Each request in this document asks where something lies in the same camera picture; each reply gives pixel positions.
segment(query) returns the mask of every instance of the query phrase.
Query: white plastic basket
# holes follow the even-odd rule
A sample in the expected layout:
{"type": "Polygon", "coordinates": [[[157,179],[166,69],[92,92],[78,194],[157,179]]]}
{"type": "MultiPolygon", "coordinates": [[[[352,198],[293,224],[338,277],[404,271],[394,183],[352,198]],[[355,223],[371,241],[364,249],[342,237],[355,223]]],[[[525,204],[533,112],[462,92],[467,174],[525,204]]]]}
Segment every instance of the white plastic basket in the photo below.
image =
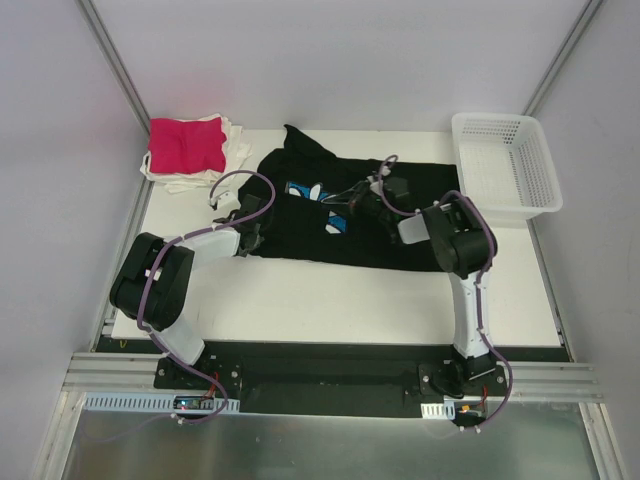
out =
{"type": "Polygon", "coordinates": [[[458,113],[451,123],[460,190],[487,219],[527,220],[560,210],[556,170],[535,118],[458,113]]]}

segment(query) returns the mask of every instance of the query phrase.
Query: white wall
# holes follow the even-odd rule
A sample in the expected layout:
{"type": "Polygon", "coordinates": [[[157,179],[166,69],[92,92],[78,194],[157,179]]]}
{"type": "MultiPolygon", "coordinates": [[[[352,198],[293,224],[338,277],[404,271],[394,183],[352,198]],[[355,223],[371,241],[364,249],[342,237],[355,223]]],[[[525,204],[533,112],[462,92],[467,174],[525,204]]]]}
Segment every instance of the white wall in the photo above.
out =
{"type": "Polygon", "coordinates": [[[0,5],[0,478],[87,346],[145,136],[71,0],[0,5]]]}
{"type": "Polygon", "coordinates": [[[640,3],[596,17],[539,118],[564,208],[536,222],[563,322],[640,478],[640,3]]]}
{"type": "Polygon", "coordinates": [[[446,131],[522,111],[585,0],[96,0],[151,116],[446,131]]]}

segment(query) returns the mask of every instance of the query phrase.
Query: cable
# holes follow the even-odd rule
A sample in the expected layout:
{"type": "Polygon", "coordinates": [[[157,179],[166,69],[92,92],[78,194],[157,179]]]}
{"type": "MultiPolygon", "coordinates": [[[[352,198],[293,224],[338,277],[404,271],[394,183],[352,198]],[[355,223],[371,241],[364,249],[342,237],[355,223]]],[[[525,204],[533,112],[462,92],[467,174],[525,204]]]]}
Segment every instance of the cable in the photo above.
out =
{"type": "Polygon", "coordinates": [[[380,198],[382,199],[382,203],[385,204],[385,206],[391,210],[393,213],[400,215],[401,217],[413,217],[415,215],[417,215],[420,212],[403,212],[402,210],[398,210],[396,207],[394,207],[393,205],[391,205],[391,203],[389,203],[389,200],[387,200],[387,197],[384,194],[384,188],[383,188],[383,180],[382,178],[384,177],[383,173],[384,173],[384,169],[385,167],[388,168],[389,170],[391,170],[393,168],[393,166],[396,164],[396,162],[398,161],[398,156],[397,155],[389,155],[384,162],[382,162],[382,165],[380,165],[380,169],[378,170],[378,188],[380,189],[380,198]]]}
{"type": "MultiPolygon", "coordinates": [[[[136,323],[138,325],[138,328],[140,330],[143,330],[145,332],[149,333],[149,337],[151,338],[151,340],[153,341],[153,343],[160,349],[161,352],[167,354],[167,357],[169,357],[171,360],[173,360],[175,363],[177,363],[178,365],[180,365],[180,367],[182,367],[184,370],[186,370],[189,373],[192,373],[193,375],[197,375],[200,378],[203,378],[205,380],[207,380],[209,383],[211,383],[211,389],[209,391],[211,391],[212,389],[217,388],[220,393],[222,394],[222,396],[224,397],[224,402],[222,403],[222,405],[220,407],[218,407],[216,410],[212,411],[211,413],[209,413],[208,415],[199,418],[199,419],[187,419],[187,418],[181,418],[181,423],[188,423],[191,425],[197,425],[203,422],[206,422],[207,420],[215,417],[216,415],[218,415],[220,412],[222,412],[228,405],[229,403],[229,396],[227,394],[227,391],[224,389],[224,387],[220,384],[220,382],[218,382],[218,374],[216,373],[216,378],[214,379],[213,377],[206,375],[205,373],[202,373],[198,370],[196,370],[195,368],[193,368],[191,365],[188,365],[187,363],[183,362],[181,359],[179,359],[178,357],[176,357],[173,353],[169,352],[167,350],[167,348],[162,344],[162,342],[160,342],[160,340],[157,338],[157,336],[153,333],[152,329],[150,327],[147,327],[143,322],[144,322],[144,311],[145,308],[147,306],[147,300],[149,298],[149,292],[151,291],[151,286],[153,285],[153,280],[155,278],[155,274],[158,271],[158,268],[160,267],[160,263],[162,262],[162,259],[164,258],[165,254],[167,253],[167,251],[173,247],[174,245],[179,244],[180,242],[184,241],[184,240],[188,240],[190,238],[194,238],[200,235],[204,235],[207,233],[211,233],[215,230],[221,230],[223,228],[229,228],[229,227],[233,227],[234,225],[239,225],[240,223],[243,222],[247,222],[249,220],[253,220],[254,218],[259,217],[260,215],[262,215],[263,213],[265,213],[267,210],[269,210],[269,208],[271,208],[271,206],[273,205],[273,202],[275,201],[276,198],[276,189],[273,186],[273,183],[271,183],[271,181],[265,177],[264,175],[258,173],[258,172],[252,172],[251,170],[235,170],[233,172],[229,172],[225,175],[223,175],[222,177],[220,177],[214,184],[213,187],[211,188],[211,192],[209,193],[209,198],[211,198],[213,196],[213,192],[215,191],[215,189],[220,185],[220,183],[230,177],[231,175],[237,175],[239,173],[246,173],[249,175],[255,175],[259,178],[261,178],[262,180],[264,180],[267,185],[269,186],[269,189],[271,190],[271,198],[269,199],[269,202],[267,202],[267,204],[261,208],[260,210],[258,210],[257,212],[252,213],[251,215],[247,215],[246,217],[242,217],[242,218],[238,218],[238,219],[234,219],[229,223],[225,223],[225,224],[221,224],[221,225],[217,225],[215,228],[213,226],[210,227],[205,227],[205,228],[201,228],[199,230],[195,230],[193,232],[189,232],[187,234],[185,234],[182,237],[177,237],[174,238],[173,240],[170,240],[169,242],[167,242],[161,249],[160,252],[158,252],[158,255],[156,256],[153,265],[151,266],[151,269],[149,270],[149,276],[147,277],[147,281],[144,285],[144,289],[142,291],[142,296],[140,297],[140,305],[138,306],[138,316],[136,319],[136,323]]],[[[173,417],[175,414],[172,413],[163,413],[160,415],[155,415],[151,418],[146,419],[145,421],[141,422],[140,424],[136,425],[133,428],[130,428],[129,430],[126,430],[124,432],[121,432],[117,435],[114,435],[112,437],[107,437],[107,438],[95,438],[92,437],[90,435],[88,435],[86,433],[86,431],[84,430],[84,425],[80,425],[80,433],[82,435],[82,437],[89,439],[93,442],[98,442],[98,443],[108,443],[108,442],[112,442],[114,440],[118,440],[119,438],[125,437],[127,435],[130,435],[138,430],[140,430],[141,428],[145,427],[146,425],[148,425],[151,422],[155,422],[156,420],[159,420],[160,418],[171,418],[173,417]]]]}
{"type": "Polygon", "coordinates": [[[480,405],[482,405],[482,410],[487,411],[487,397],[489,396],[489,389],[487,388],[486,385],[482,386],[482,400],[480,401],[480,405]]]}
{"type": "MultiPolygon", "coordinates": [[[[220,381],[220,375],[218,375],[218,372],[213,372],[214,376],[216,377],[217,381],[220,381]]],[[[207,393],[205,393],[202,396],[203,400],[209,400],[211,397],[214,396],[214,394],[216,393],[216,386],[215,385],[211,385],[211,388],[209,389],[209,391],[207,393]]]]}
{"type": "Polygon", "coordinates": [[[478,315],[478,333],[480,333],[480,338],[482,339],[483,343],[487,346],[489,351],[493,353],[498,360],[504,363],[505,367],[507,368],[507,372],[509,374],[509,383],[507,385],[507,391],[504,395],[504,399],[502,400],[500,405],[498,405],[498,408],[496,408],[495,411],[491,415],[489,415],[489,417],[487,417],[487,419],[484,422],[482,422],[482,425],[484,425],[485,423],[487,423],[489,420],[494,418],[498,413],[502,411],[502,409],[506,406],[507,402],[509,401],[509,398],[511,397],[511,392],[513,390],[513,368],[511,368],[511,364],[509,363],[509,361],[500,352],[498,352],[498,350],[493,346],[491,341],[485,335],[484,319],[482,318],[482,292],[481,292],[480,285],[482,282],[483,275],[487,273],[487,271],[491,267],[491,263],[493,262],[493,257],[495,257],[496,255],[496,246],[493,240],[493,235],[491,234],[491,230],[489,229],[487,222],[484,221],[484,218],[482,217],[482,215],[480,215],[480,212],[478,211],[474,203],[471,201],[471,199],[465,197],[464,195],[462,195],[462,193],[458,192],[457,190],[450,190],[444,194],[444,196],[442,197],[442,200],[440,200],[440,203],[442,204],[447,203],[451,197],[455,197],[458,200],[460,200],[471,211],[471,213],[473,213],[474,217],[476,217],[476,219],[480,223],[480,227],[482,228],[482,231],[484,232],[485,236],[487,237],[487,241],[489,242],[489,258],[487,259],[487,262],[484,264],[484,266],[480,269],[480,272],[476,276],[476,281],[475,281],[476,293],[477,293],[476,311],[478,315]]]}
{"type": "Polygon", "coordinates": [[[210,227],[205,227],[205,228],[201,228],[199,230],[195,230],[193,232],[189,232],[187,234],[185,234],[182,237],[176,237],[173,240],[167,242],[161,249],[160,252],[158,252],[158,255],[156,256],[153,265],[151,266],[151,269],[149,270],[149,276],[147,277],[147,281],[144,285],[144,289],[142,291],[142,296],[140,298],[140,305],[138,306],[138,315],[136,318],[136,322],[138,325],[138,328],[140,328],[141,330],[144,330],[145,332],[149,333],[149,338],[151,338],[151,340],[153,341],[153,343],[155,343],[155,345],[160,349],[160,351],[164,352],[167,354],[167,356],[173,360],[175,363],[177,363],[178,365],[180,365],[180,367],[182,367],[183,370],[186,370],[187,372],[196,375],[200,378],[203,378],[205,380],[207,380],[212,386],[215,386],[220,393],[222,394],[223,398],[224,398],[224,402],[222,403],[222,405],[220,405],[220,407],[218,407],[216,410],[212,411],[210,414],[206,415],[205,417],[196,419],[196,420],[191,420],[191,419],[184,419],[183,421],[185,423],[189,423],[189,424],[199,424],[199,423],[203,423],[213,417],[215,417],[216,415],[218,415],[220,412],[222,412],[226,407],[227,404],[229,403],[229,396],[227,395],[227,391],[224,389],[224,387],[220,384],[220,382],[218,382],[216,379],[214,379],[213,377],[200,372],[199,370],[196,370],[195,368],[193,368],[191,365],[183,362],[180,358],[178,358],[177,356],[175,356],[173,353],[169,352],[167,350],[167,348],[162,344],[162,342],[160,342],[160,340],[157,338],[157,336],[152,332],[151,328],[148,328],[144,325],[143,321],[144,321],[144,311],[145,311],[145,307],[147,305],[147,300],[149,298],[149,292],[151,291],[151,286],[153,285],[153,280],[155,278],[156,272],[158,271],[158,268],[160,267],[160,263],[162,262],[162,259],[164,258],[164,256],[166,255],[167,251],[179,244],[180,242],[184,241],[184,240],[188,240],[190,238],[194,238],[194,237],[198,237],[200,235],[205,235],[207,233],[211,233],[213,231],[216,230],[221,230],[223,228],[229,228],[229,227],[233,227],[235,225],[239,225],[240,223],[243,222],[248,222],[249,220],[253,220],[254,218],[259,217],[260,215],[262,215],[263,213],[265,213],[267,210],[269,210],[269,208],[271,208],[271,206],[273,205],[273,202],[276,199],[276,189],[273,186],[273,183],[271,183],[271,181],[265,177],[264,175],[262,175],[261,173],[258,172],[253,172],[251,170],[234,170],[233,172],[229,172],[225,175],[223,175],[222,177],[220,177],[216,183],[213,184],[213,187],[211,187],[211,191],[209,192],[209,198],[213,197],[213,193],[215,192],[216,188],[218,188],[218,186],[220,185],[220,183],[232,176],[232,175],[237,175],[239,173],[246,173],[249,175],[254,175],[256,177],[259,177],[260,179],[264,180],[267,185],[269,186],[269,189],[271,190],[271,198],[269,199],[269,201],[267,202],[267,204],[262,207],[260,210],[258,210],[257,212],[254,212],[250,215],[247,215],[246,217],[242,217],[242,218],[238,218],[238,219],[234,219],[228,223],[224,223],[224,224],[220,224],[217,225],[216,227],[210,226],[210,227]]]}

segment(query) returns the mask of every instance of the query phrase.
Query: metal rail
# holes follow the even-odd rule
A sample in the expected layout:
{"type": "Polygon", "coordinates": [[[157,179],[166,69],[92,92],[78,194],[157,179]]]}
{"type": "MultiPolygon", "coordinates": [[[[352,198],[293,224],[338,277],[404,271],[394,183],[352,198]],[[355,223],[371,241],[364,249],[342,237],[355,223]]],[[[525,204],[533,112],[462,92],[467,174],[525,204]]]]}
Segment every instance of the metal rail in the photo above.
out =
{"type": "MultiPolygon", "coordinates": [[[[166,393],[153,388],[160,355],[77,353],[71,359],[63,391],[166,393]]],[[[601,403],[593,367],[581,363],[511,362],[512,401],[601,403]]]]}

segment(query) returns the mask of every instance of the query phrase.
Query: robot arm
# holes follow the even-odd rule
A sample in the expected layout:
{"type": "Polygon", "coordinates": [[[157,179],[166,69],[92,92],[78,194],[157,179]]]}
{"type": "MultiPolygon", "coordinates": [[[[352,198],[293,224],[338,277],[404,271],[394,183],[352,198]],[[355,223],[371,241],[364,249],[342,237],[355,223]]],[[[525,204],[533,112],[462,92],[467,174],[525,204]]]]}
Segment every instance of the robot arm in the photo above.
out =
{"type": "MultiPolygon", "coordinates": [[[[239,210],[225,220],[246,217],[264,205],[261,199],[247,196],[239,210]]],[[[193,270],[218,258],[246,255],[262,241],[260,221],[235,228],[214,230],[172,246],[162,258],[154,275],[145,305],[144,329],[154,334],[165,349],[187,365],[206,360],[205,343],[184,317],[183,307],[193,270]]],[[[163,238],[150,233],[136,237],[111,288],[109,300],[129,318],[136,319],[142,292],[151,266],[166,245],[163,238]]]]}
{"type": "Polygon", "coordinates": [[[431,240],[440,268],[449,274],[455,313],[454,358],[446,369],[432,375],[431,383],[440,393],[454,398],[462,394],[465,382],[495,370],[496,359],[487,345],[491,342],[489,272],[480,273],[491,259],[489,242],[493,243],[493,255],[497,242],[490,230],[491,238],[487,238],[480,222],[466,202],[454,199],[436,203],[398,224],[406,244],[431,240]]]}

